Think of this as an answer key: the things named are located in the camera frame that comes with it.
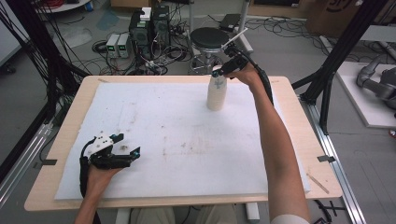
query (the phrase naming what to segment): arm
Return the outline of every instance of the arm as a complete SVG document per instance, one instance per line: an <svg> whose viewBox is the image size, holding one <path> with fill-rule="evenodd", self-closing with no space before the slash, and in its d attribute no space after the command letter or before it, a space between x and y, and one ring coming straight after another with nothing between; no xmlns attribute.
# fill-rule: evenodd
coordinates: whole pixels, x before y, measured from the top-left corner
<svg viewBox="0 0 396 224"><path fill-rule="evenodd" d="M75 224L93 222L96 208L110 183L111 177L120 170L121 169L99 170L93 165L90 166L87 193L78 210Z"/></svg>
<svg viewBox="0 0 396 224"><path fill-rule="evenodd" d="M268 178L270 219L291 214L309 221L309 210L294 149L281 118L272 106L254 67L248 63L225 77L237 77L253 93Z"/></svg>

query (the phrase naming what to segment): translucent white bottle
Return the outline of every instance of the translucent white bottle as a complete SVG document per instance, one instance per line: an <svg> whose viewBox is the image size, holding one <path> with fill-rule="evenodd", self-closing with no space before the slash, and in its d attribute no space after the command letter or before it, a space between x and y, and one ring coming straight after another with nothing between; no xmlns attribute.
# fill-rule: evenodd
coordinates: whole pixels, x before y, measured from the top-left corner
<svg viewBox="0 0 396 224"><path fill-rule="evenodd" d="M210 110L218 111L223 108L225 95L227 93L227 78L224 76L211 77L207 88L206 106Z"/></svg>

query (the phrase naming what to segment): black tape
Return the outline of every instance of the black tape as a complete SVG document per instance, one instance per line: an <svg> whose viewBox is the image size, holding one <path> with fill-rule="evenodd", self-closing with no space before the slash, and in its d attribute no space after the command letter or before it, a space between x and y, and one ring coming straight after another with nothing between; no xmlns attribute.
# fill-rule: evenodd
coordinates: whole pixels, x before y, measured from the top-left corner
<svg viewBox="0 0 396 224"><path fill-rule="evenodd" d="M58 160L44 160L42 165L55 165Z"/></svg>
<svg viewBox="0 0 396 224"><path fill-rule="evenodd" d="M334 158L334 157L330 157L330 156L328 156L328 155L324 155L324 156L319 156L319 157L318 157L318 160L319 160L320 162L323 162L323 161L334 162L334 161L335 161L335 158Z"/></svg>

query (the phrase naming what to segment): pants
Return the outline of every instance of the pants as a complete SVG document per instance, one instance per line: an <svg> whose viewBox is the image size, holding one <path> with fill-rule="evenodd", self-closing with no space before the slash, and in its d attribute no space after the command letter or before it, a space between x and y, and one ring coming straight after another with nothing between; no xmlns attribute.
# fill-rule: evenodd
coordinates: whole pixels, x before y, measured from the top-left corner
<svg viewBox="0 0 396 224"><path fill-rule="evenodd" d="M197 224L236 224L232 204L203 206ZM136 208L131 213L131 224L175 224L173 207Z"/></svg>

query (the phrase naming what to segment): wooden table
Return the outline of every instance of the wooden table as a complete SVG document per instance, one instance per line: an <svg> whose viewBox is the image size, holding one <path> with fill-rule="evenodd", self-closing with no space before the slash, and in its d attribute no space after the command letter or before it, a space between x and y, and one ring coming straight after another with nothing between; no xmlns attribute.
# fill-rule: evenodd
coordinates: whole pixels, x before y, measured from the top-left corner
<svg viewBox="0 0 396 224"><path fill-rule="evenodd" d="M43 166L26 200L28 211L78 209L81 200L55 201L54 196L62 178L65 162L73 146L81 123L92 103L101 82L135 83L208 83L210 76L166 76L166 77L86 77L70 107L64 123L52 145L48 160L57 160L54 166ZM329 163L319 162L324 152L298 101L294 90L285 77L270 77L273 92L282 109L293 140L311 185L307 199L341 197L342 191ZM99 207L144 207L161 205L185 205L208 203L250 203L268 201L267 195L260 196L207 196L102 200Z"/></svg>

